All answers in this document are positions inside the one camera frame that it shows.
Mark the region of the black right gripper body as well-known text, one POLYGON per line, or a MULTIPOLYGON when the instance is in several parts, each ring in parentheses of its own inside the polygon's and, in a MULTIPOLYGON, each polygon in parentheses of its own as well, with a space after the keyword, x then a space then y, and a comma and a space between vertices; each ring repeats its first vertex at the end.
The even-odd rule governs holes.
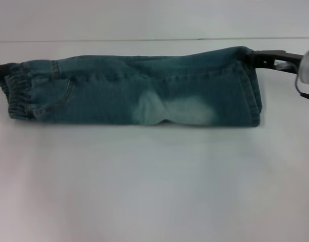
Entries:
POLYGON ((254 51, 254 67, 274 69, 280 65, 299 67, 303 55, 288 53, 284 50, 261 50, 254 51))

